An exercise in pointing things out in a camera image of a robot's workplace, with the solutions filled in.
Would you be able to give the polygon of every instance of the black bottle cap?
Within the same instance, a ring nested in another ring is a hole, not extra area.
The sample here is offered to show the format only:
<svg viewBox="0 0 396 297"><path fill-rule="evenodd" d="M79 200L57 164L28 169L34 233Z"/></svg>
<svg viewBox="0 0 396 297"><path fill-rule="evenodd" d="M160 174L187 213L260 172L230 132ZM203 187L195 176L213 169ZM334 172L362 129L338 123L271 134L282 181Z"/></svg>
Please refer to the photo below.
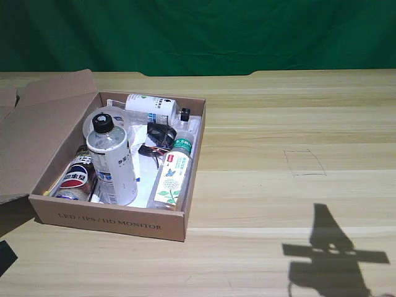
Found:
<svg viewBox="0 0 396 297"><path fill-rule="evenodd" d="M113 119L107 113L100 113L94 116L92 124L96 133L107 133L114 128Z"/></svg>
<svg viewBox="0 0 396 297"><path fill-rule="evenodd" d="M190 119L190 112L191 110L189 108L182 108L180 114L180 121L188 122L188 120Z"/></svg>

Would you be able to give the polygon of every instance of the open cardboard box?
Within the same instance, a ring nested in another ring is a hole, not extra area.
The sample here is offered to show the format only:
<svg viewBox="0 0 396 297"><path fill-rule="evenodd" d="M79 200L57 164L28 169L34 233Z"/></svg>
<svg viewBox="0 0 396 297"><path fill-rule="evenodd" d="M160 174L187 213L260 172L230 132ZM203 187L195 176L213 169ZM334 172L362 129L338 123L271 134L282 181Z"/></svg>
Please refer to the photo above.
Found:
<svg viewBox="0 0 396 297"><path fill-rule="evenodd" d="M107 99L125 102L127 96L128 93L98 92L90 70L28 84L17 108L0 123L3 134L0 203L29 195L33 208L45 224L184 241L204 133L204 99L159 95L190 108L192 115L202 116L181 211L96 204L42 195L73 159L78 146L84 143L85 117L105 106Z"/></svg>

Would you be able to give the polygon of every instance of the wooden table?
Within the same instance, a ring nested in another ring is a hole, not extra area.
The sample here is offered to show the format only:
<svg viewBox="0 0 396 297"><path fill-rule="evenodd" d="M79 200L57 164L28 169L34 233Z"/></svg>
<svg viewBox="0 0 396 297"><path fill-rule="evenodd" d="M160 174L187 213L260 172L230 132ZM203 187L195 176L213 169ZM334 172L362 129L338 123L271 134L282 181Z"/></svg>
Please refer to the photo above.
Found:
<svg viewBox="0 0 396 297"><path fill-rule="evenodd" d="M0 87L50 75L1 73ZM186 242L15 228L33 215L21 201L2 214L19 259L0 296L396 295L396 70L95 78L207 99Z"/></svg>

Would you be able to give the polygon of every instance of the green curtain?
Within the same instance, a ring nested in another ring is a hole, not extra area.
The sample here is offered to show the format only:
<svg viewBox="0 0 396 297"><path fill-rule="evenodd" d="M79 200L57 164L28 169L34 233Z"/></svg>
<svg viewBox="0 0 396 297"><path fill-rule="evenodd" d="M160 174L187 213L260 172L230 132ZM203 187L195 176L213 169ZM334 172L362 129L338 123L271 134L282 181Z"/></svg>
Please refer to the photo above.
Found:
<svg viewBox="0 0 396 297"><path fill-rule="evenodd" d="M0 0L0 71L396 67L396 0Z"/></svg>

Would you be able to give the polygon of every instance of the water bottle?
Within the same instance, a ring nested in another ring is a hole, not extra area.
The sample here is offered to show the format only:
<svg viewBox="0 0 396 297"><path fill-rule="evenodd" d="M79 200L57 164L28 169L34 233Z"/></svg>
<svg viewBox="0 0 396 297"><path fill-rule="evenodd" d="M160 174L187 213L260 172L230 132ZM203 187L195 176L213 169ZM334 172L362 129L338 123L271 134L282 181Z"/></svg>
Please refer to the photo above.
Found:
<svg viewBox="0 0 396 297"><path fill-rule="evenodd" d="M130 204L137 195L134 166L124 128L115 126L109 114L92 119L87 146L97 172L102 197L110 204Z"/></svg>
<svg viewBox="0 0 396 297"><path fill-rule="evenodd" d="M173 149L163 156L154 187L147 202L148 208L182 210L191 171L191 150L194 135L179 131Z"/></svg>

